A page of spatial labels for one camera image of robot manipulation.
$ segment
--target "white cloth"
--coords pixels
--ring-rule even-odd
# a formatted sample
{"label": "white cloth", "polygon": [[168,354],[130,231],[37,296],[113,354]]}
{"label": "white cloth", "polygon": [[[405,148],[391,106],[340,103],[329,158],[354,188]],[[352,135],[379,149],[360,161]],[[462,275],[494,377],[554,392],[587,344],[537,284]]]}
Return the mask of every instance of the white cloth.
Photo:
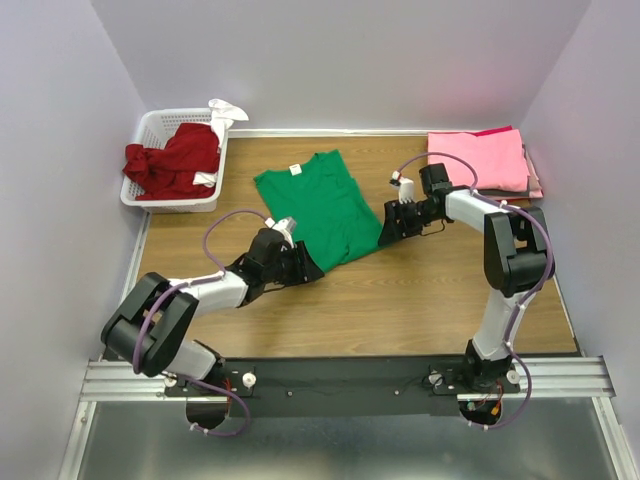
{"label": "white cloth", "polygon": [[249,116],[240,107],[219,98],[209,100],[209,108],[211,109],[211,130],[218,136],[218,142],[221,146],[234,121],[246,122],[249,120]]}
{"label": "white cloth", "polygon": [[207,173],[207,172],[196,172],[193,176],[193,184],[194,185],[204,185],[205,187],[213,187],[218,181],[218,172],[216,173]]}

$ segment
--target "cable connector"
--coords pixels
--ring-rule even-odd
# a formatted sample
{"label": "cable connector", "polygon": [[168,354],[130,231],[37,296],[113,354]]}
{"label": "cable connector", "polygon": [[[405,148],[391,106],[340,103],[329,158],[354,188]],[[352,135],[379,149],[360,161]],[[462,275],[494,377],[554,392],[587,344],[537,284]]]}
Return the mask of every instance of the cable connector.
{"label": "cable connector", "polygon": [[389,183],[398,190],[398,200],[400,203],[413,202],[415,198],[415,187],[413,180],[403,177],[399,171],[395,171],[391,174],[391,180]]}
{"label": "cable connector", "polygon": [[401,178],[402,178],[402,174],[396,170],[391,174],[391,180],[389,180],[389,183],[394,187],[399,187]]}

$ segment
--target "green t-shirt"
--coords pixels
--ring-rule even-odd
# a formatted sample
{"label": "green t-shirt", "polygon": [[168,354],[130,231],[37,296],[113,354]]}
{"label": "green t-shirt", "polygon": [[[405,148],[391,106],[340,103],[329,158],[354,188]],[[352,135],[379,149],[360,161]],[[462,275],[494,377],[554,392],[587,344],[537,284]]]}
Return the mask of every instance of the green t-shirt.
{"label": "green t-shirt", "polygon": [[327,272],[378,250],[382,225],[334,150],[316,153],[302,172],[267,170],[254,178],[273,218],[293,217],[295,241]]}

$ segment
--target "gray floor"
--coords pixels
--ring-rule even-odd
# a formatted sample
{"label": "gray floor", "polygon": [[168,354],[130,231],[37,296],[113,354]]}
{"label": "gray floor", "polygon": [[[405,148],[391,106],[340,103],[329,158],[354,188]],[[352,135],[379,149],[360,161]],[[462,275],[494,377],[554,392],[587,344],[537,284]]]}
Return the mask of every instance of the gray floor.
{"label": "gray floor", "polygon": [[[505,415],[517,407],[506,403]],[[244,435],[190,432],[184,405],[102,404],[80,478],[614,479],[590,399],[533,400],[502,430],[426,415],[255,419]]]}

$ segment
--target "red cloth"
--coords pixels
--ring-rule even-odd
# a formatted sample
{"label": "red cloth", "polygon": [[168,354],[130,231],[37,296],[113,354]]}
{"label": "red cloth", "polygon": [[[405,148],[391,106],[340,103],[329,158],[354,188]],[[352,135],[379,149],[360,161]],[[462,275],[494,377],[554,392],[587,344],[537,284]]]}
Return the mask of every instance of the red cloth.
{"label": "red cloth", "polygon": [[[508,132],[509,130],[513,130],[513,127],[511,125],[507,125],[506,127],[492,128],[490,130],[482,130],[481,132],[464,132],[464,133],[470,133],[475,137],[484,137],[485,135],[493,135],[494,133]],[[435,133],[462,133],[462,132],[435,132]],[[429,149],[429,138],[427,136],[427,150],[428,149]]]}
{"label": "red cloth", "polygon": [[122,170],[145,193],[136,200],[205,198],[213,188],[194,185],[196,172],[216,173],[220,166],[218,137],[209,125],[183,123],[164,149],[127,145],[127,165]]}

